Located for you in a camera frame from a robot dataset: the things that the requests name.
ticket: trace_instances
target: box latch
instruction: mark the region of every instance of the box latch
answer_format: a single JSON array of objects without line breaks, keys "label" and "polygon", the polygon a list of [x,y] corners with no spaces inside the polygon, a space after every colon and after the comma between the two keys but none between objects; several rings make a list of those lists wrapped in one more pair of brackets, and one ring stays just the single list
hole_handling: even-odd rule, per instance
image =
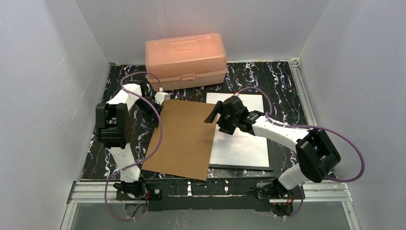
[{"label": "box latch", "polygon": [[193,80],[195,78],[196,78],[196,74],[187,74],[187,75],[182,75],[180,77],[180,79],[182,79],[182,81]]}]

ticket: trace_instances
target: tabletop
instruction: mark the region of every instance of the tabletop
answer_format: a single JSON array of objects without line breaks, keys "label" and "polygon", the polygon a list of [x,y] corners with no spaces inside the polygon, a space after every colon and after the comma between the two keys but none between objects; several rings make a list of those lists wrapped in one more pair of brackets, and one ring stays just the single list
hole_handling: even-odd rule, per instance
[{"label": "tabletop", "polygon": [[[225,81],[217,85],[195,87],[189,89],[167,91],[171,99],[205,102],[206,93],[234,93],[242,88],[254,86],[264,91],[272,102],[272,118],[289,124],[307,124],[302,104],[287,61],[274,62],[231,62],[227,64],[228,73]],[[127,74],[146,71],[145,65],[119,65],[112,66],[107,79],[101,102],[112,99],[120,90],[120,79]],[[255,91],[246,93],[259,94]],[[269,106],[264,103],[264,110]],[[131,150],[135,161],[145,157],[151,140],[154,126],[143,119],[137,106],[130,110],[131,122],[134,132],[131,140]],[[116,172],[117,166],[108,150],[96,139],[96,129],[91,136],[85,165],[82,171],[82,180],[106,180]],[[207,178],[250,178],[275,177],[284,169],[296,164],[296,154],[287,147],[269,141],[268,150],[271,155],[272,172],[247,169],[218,169],[209,168]],[[158,172],[142,170],[146,179],[170,179],[177,176]]]}]

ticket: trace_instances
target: white board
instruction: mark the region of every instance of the white board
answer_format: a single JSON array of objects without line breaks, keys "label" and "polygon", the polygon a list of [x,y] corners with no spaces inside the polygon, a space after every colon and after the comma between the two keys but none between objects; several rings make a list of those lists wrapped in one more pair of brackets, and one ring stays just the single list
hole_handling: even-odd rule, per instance
[{"label": "white board", "polygon": [[[232,93],[207,93],[206,103],[216,104],[231,97]],[[249,111],[264,112],[262,95],[241,94],[240,99]],[[268,145],[266,138],[244,133],[236,128],[233,135],[218,131],[214,142],[210,164],[269,167]]]}]

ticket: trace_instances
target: plastic container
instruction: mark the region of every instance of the plastic container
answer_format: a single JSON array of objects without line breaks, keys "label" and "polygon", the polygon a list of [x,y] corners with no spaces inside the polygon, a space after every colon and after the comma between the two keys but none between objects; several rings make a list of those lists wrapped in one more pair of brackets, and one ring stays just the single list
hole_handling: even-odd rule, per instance
[{"label": "plastic container", "polygon": [[[219,84],[227,73],[227,55],[220,34],[177,37],[145,44],[147,71],[164,90]],[[155,91],[158,81],[148,76]]]}]

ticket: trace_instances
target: wall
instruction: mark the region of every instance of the wall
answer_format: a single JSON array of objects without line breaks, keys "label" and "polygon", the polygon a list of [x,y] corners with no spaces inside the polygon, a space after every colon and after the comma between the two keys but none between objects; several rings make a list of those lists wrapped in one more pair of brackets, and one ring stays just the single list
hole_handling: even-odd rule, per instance
[{"label": "wall", "polygon": [[[404,229],[406,212],[406,3],[330,1],[300,57],[320,125],[345,134],[364,153],[364,176],[349,183],[362,229]],[[340,178],[360,161],[338,143]]]},{"label": "wall", "polygon": [[109,64],[74,0],[3,2],[0,63],[1,228],[59,229]]},{"label": "wall", "polygon": [[109,62],[145,63],[145,42],[220,33],[228,60],[300,54],[328,0],[76,0]]}]

